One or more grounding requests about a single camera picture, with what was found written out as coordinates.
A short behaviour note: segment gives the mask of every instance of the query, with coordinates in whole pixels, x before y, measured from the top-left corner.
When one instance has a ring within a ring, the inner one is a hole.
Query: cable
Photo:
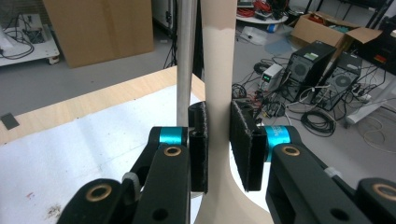
[[[312,117],[319,118],[321,121],[313,121],[310,119]],[[336,127],[336,122],[332,117],[318,110],[303,113],[301,123],[309,132],[320,137],[332,136]]]
[[[286,113],[286,111],[285,111],[285,116],[286,116],[286,118],[288,119],[289,125],[290,125],[290,126],[292,126],[292,124],[291,124],[291,120],[290,120],[290,118],[289,118],[289,115],[288,115],[288,113]]]
[[[367,145],[369,145],[370,147],[373,147],[373,148],[378,149],[378,150],[380,150],[380,151],[388,152],[388,153],[391,153],[391,154],[396,154],[396,151],[390,151],[390,150],[386,150],[386,149],[384,149],[384,148],[382,148],[382,147],[377,147],[377,146],[375,145],[375,143],[374,143],[372,140],[369,139],[369,137],[367,136],[369,133],[379,133],[379,134],[382,136],[382,144],[383,144],[383,143],[385,142],[385,140],[386,140],[384,133],[381,131],[381,130],[384,128],[384,125],[382,124],[382,122],[379,121],[378,119],[375,119],[375,118],[371,117],[371,116],[367,116],[366,118],[367,118],[367,119],[375,120],[375,121],[379,124],[380,127],[379,127],[379,128],[376,128],[376,129],[374,129],[374,130],[365,132],[365,133],[363,134],[364,142],[366,142]]]
[[[19,31],[17,29],[18,26],[18,21],[21,20],[24,22],[25,27],[30,27],[29,23],[26,22],[26,20],[24,19],[24,17],[22,16],[21,13],[18,14],[18,16],[14,19],[11,19],[10,22],[7,25],[7,28],[9,28],[9,26],[11,25],[11,23],[13,21],[14,22],[14,30],[13,31],[8,31],[5,32],[6,35],[8,35],[10,38],[14,39],[15,41],[17,41],[20,44],[26,45],[29,47],[28,50],[22,52],[22,53],[17,53],[17,54],[13,54],[13,55],[6,55],[5,51],[3,49],[0,50],[0,58],[4,58],[4,59],[8,59],[8,60],[18,60],[21,59],[23,57],[26,57],[27,55],[31,54],[33,51],[35,51],[35,47],[30,43],[30,41],[27,41],[24,36],[23,36],[23,32]]]

